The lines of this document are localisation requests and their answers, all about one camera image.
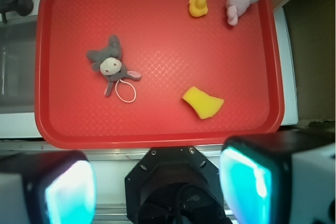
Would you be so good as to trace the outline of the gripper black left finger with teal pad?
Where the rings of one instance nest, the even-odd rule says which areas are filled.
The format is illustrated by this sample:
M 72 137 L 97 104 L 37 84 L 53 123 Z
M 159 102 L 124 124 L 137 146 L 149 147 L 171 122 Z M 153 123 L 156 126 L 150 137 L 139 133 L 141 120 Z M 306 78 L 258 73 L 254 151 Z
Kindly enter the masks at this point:
M 81 151 L 1 154 L 1 223 L 92 223 L 94 171 Z

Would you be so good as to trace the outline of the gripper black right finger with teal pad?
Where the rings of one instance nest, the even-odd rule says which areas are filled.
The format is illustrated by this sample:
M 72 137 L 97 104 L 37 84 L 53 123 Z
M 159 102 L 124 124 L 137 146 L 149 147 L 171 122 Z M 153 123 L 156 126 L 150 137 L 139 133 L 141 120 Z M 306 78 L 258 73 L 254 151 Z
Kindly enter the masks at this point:
M 281 130 L 230 137 L 219 179 L 239 223 L 335 223 L 335 134 Z

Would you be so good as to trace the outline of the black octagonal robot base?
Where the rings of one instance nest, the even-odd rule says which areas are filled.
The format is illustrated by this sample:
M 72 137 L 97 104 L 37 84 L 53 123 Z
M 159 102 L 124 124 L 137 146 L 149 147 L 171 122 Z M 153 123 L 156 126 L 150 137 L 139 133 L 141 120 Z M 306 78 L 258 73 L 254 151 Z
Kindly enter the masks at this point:
M 152 148 L 126 175 L 132 223 L 231 223 L 218 168 L 196 148 Z

